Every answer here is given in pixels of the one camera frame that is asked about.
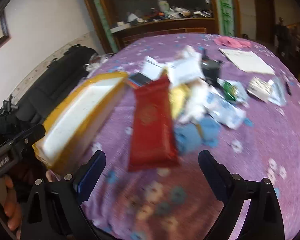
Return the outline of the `person left hand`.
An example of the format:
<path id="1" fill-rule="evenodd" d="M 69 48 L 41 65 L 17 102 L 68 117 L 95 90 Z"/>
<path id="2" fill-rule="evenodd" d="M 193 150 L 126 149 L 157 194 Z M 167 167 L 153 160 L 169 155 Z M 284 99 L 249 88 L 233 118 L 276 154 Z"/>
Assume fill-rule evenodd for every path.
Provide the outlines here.
<path id="1" fill-rule="evenodd" d="M 15 232 L 16 239 L 20 239 L 20 227 L 22 222 L 21 205 L 17 202 L 17 193 L 14 189 L 12 179 L 9 176 L 5 175 L 4 180 L 7 190 L 7 196 L 4 204 L 4 212 L 8 217 L 7 226 L 12 232 Z"/>

